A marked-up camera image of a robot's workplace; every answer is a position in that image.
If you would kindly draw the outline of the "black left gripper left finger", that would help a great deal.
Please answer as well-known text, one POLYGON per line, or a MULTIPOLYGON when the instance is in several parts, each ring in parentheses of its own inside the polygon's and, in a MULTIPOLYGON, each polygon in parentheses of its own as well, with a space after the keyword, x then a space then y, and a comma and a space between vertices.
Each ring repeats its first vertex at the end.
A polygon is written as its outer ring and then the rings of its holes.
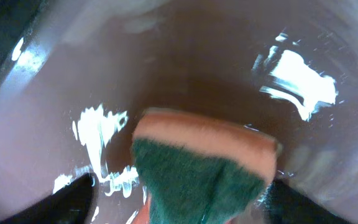
POLYGON ((95 210, 96 174, 91 172, 0 224, 84 224, 95 210))

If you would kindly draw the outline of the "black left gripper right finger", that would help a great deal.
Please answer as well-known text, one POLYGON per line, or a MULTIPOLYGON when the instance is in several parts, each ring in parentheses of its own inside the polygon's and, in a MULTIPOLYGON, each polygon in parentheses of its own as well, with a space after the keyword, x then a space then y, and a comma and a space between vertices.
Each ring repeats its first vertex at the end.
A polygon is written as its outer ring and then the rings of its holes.
POLYGON ((351 224, 308 197, 274 180, 264 200, 264 213, 273 224, 351 224))

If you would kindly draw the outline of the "green and orange sponge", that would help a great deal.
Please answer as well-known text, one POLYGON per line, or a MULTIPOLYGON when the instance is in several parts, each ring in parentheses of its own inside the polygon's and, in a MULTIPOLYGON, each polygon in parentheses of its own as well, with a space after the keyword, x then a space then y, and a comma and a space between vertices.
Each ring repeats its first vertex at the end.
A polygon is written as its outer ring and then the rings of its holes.
POLYGON ((273 181, 280 144, 237 124, 149 109, 132 155, 149 196, 136 223, 229 223, 273 181))

